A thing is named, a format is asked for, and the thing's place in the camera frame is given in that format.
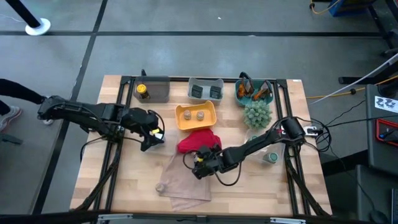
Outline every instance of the white stand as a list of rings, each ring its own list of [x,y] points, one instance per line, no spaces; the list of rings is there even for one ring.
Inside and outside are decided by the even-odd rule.
[[[30,26],[26,25],[25,31],[29,35],[43,35],[47,31],[49,31],[51,27],[51,23],[48,19],[40,18],[41,25],[36,28],[31,28]]]

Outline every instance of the small cup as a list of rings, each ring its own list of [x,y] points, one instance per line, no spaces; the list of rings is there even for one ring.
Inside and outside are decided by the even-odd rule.
[[[197,119],[201,121],[201,120],[203,120],[203,118],[205,118],[205,112],[198,111],[197,112]]]
[[[263,161],[269,162],[270,164],[275,164],[279,160],[278,154],[274,152],[269,152],[262,158]]]
[[[185,110],[184,111],[184,118],[185,119],[191,119],[191,111]]]

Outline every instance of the shoe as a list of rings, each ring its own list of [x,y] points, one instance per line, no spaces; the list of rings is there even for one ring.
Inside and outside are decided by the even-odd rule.
[[[43,123],[45,125],[51,125],[52,123],[54,123],[54,120],[53,119],[43,120]]]
[[[9,106],[9,107],[10,107],[10,112],[8,112],[8,114],[0,116],[0,133],[7,128],[8,124],[13,119],[16,119],[22,113],[22,110],[17,106]]]

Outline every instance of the red device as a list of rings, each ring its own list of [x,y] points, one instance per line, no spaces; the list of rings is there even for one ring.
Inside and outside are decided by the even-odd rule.
[[[376,138],[379,141],[385,142],[387,144],[392,144],[394,146],[398,146],[397,142],[386,141],[380,135],[388,132],[391,129],[398,129],[398,124],[392,121],[387,121],[385,119],[377,119],[376,120]]]

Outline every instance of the electronic device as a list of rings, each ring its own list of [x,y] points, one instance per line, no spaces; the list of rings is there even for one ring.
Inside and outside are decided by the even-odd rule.
[[[385,119],[376,120],[376,139],[398,146],[398,124]]]

